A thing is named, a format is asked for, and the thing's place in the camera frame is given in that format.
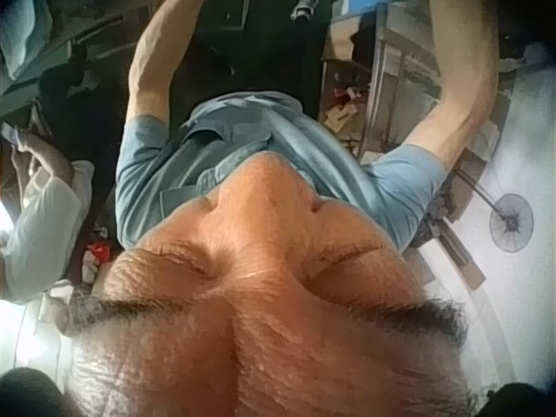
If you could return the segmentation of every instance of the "smartphone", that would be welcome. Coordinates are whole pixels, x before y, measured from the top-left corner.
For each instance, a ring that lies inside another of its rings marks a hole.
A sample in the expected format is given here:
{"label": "smartphone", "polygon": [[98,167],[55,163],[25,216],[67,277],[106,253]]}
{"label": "smartphone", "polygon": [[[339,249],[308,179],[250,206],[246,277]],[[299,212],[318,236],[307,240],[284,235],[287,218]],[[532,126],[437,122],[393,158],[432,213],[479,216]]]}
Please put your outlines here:
{"label": "smartphone", "polygon": [[0,136],[12,145],[17,146],[17,130],[12,128],[8,123],[2,122],[2,126],[0,127]]}

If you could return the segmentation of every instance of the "light blue polo shirt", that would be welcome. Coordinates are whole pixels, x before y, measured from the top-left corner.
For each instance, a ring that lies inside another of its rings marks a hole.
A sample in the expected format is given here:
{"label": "light blue polo shirt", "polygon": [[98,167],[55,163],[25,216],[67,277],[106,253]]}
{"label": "light blue polo shirt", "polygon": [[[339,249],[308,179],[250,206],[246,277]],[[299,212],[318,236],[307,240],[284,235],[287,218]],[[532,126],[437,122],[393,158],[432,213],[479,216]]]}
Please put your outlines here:
{"label": "light blue polo shirt", "polygon": [[153,116],[126,123],[116,171],[120,243],[132,248],[176,208],[207,194],[261,151],[287,159],[319,195],[358,208],[399,251],[447,175],[435,156],[412,145],[360,166],[294,98],[234,93],[199,105],[172,137]]}

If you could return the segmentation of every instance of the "nose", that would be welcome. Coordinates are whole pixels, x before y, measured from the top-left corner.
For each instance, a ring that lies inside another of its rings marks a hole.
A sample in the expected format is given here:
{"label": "nose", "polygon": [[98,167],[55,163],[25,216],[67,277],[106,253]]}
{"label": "nose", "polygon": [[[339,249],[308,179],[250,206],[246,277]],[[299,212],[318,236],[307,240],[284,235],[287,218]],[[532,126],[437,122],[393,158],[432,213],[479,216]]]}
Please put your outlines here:
{"label": "nose", "polygon": [[275,153],[249,158],[209,198],[215,201],[219,240],[238,252],[249,248],[249,253],[263,256],[272,250],[273,256],[281,256],[301,253],[311,244],[320,198]]}

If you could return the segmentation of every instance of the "eyebrow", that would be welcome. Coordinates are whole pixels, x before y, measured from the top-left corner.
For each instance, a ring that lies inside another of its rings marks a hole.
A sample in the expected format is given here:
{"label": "eyebrow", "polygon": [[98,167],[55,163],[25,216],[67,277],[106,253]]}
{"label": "eyebrow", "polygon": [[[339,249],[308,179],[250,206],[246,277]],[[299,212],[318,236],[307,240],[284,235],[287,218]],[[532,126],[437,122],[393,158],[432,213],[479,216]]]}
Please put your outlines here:
{"label": "eyebrow", "polygon": [[[75,298],[68,307],[67,335],[79,335],[95,325],[112,320],[133,320],[153,314],[190,311],[185,301],[169,299],[104,300],[94,295]],[[371,321],[403,334],[441,334],[461,348],[467,337],[467,324],[461,305],[451,301],[427,300],[406,306],[362,306],[357,301],[347,310],[356,320]]]}
{"label": "eyebrow", "polygon": [[371,308],[355,301],[348,308],[359,320],[383,324],[403,334],[440,334],[458,348],[467,337],[464,308],[453,301],[432,299],[406,306]]}
{"label": "eyebrow", "polygon": [[66,317],[66,333],[77,336],[94,326],[113,320],[133,320],[153,314],[177,314],[188,312],[191,304],[169,299],[104,300],[94,295],[76,297],[69,304]]}

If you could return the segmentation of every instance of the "white shirt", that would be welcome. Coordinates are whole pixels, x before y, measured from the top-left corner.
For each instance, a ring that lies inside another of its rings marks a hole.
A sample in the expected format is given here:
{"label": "white shirt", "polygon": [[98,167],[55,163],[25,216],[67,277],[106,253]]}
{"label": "white shirt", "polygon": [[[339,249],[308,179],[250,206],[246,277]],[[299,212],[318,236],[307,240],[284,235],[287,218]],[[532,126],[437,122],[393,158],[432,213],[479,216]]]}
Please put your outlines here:
{"label": "white shirt", "polygon": [[71,187],[40,168],[23,192],[23,209],[2,248],[6,287],[27,301],[62,278],[77,234],[89,212],[95,167],[73,162]]}

